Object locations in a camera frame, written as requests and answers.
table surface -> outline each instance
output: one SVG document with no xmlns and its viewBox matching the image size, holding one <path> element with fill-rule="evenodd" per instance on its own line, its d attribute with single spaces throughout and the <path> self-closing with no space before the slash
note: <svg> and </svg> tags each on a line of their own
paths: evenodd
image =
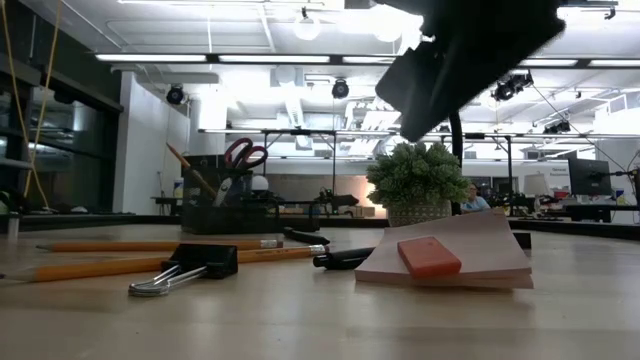
<svg viewBox="0 0 640 360">
<path fill-rule="evenodd" d="M 377 244 L 382 230 L 322 234 L 348 249 Z M 35 244 L 178 238 L 192 236 L 168 225 L 22 233 L 17 246 L 0 238 L 0 272 L 123 256 Z M 0 359 L 637 359 L 640 243 L 532 240 L 534 290 L 356 283 L 353 272 L 323 272 L 307 259 L 245 264 L 161 298 L 127 296 L 129 283 L 152 274 L 3 281 Z"/>
</svg>

monitor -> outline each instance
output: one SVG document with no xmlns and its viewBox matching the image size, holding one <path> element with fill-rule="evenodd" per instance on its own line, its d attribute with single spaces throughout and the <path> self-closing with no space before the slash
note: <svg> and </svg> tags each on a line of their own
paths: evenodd
<svg viewBox="0 0 640 360">
<path fill-rule="evenodd" d="M 569 159 L 569 177 L 574 195 L 611 195 L 609 163 L 606 161 Z"/>
</svg>

yellow cable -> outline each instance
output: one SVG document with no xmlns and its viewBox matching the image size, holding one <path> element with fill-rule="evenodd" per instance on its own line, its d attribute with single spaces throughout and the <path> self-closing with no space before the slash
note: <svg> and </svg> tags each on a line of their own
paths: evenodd
<svg viewBox="0 0 640 360">
<path fill-rule="evenodd" d="M 47 68 L 47 78 L 44 82 L 44 95 L 42 97 L 42 108 L 40 108 L 40 118 L 38 118 L 38 126 L 36 128 L 36 138 L 33 144 L 33 153 L 31 154 L 31 169 L 35 169 L 36 166 L 36 149 L 38 148 L 38 141 L 40 141 L 40 129 L 42 128 L 42 120 L 44 120 L 45 110 L 47 108 L 47 95 L 49 93 L 49 81 L 51 80 L 51 72 L 53 71 L 53 59 L 56 54 L 56 44 L 58 43 L 58 29 L 60 27 L 60 13 L 62 12 L 62 0 L 58 0 L 58 8 L 56 9 L 56 24 L 53 30 L 53 41 L 51 43 L 51 53 L 49 54 L 49 66 Z M 29 195 L 29 188 L 31 185 L 31 171 L 27 173 L 27 183 L 24 187 L 24 197 Z"/>
<path fill-rule="evenodd" d="M 6 1 L 0 0 L 0 2 L 2 3 L 2 20 L 4 24 L 4 37 L 7 43 L 7 55 L 9 56 L 9 70 L 11 71 L 11 81 L 13 83 L 13 93 L 14 93 L 13 97 L 16 99 L 16 106 L 18 108 L 18 118 L 20 120 L 20 127 L 22 128 L 22 138 L 24 140 L 24 143 L 27 149 L 27 158 L 29 159 L 31 164 L 31 170 L 29 171 L 29 174 L 31 173 L 31 171 L 33 171 L 33 173 L 36 174 L 36 185 L 38 186 L 38 190 L 40 191 L 40 195 L 42 196 L 42 200 L 44 201 L 45 206 L 49 207 L 49 202 L 47 201 L 47 197 L 44 195 L 44 191 L 42 191 L 42 187 L 40 186 L 40 179 L 38 179 L 38 172 L 36 171 L 34 164 L 31 162 L 31 154 L 29 153 L 29 134 L 27 134 L 27 128 L 25 127 L 25 124 L 24 124 L 24 116 L 22 115 L 22 106 L 20 105 L 20 95 L 18 94 L 18 82 L 16 80 L 16 72 L 13 67 L 13 54 L 11 53 L 11 37 L 9 36 L 9 25 L 7 22 Z"/>
</svg>

plant pot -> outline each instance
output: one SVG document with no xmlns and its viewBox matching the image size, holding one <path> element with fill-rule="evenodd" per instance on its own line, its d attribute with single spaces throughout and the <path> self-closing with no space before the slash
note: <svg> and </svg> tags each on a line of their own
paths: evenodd
<svg viewBox="0 0 640 360">
<path fill-rule="evenodd" d="M 451 216 L 451 203 L 394 205 L 387 207 L 391 227 L 407 226 Z"/>
</svg>

pencil eraser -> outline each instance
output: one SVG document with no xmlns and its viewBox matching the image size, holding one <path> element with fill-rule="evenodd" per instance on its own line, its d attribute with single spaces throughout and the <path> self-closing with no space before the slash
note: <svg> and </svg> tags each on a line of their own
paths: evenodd
<svg viewBox="0 0 640 360">
<path fill-rule="evenodd" d="M 414 279 L 460 273 L 462 262 L 434 237 L 401 241 L 398 254 Z"/>
</svg>

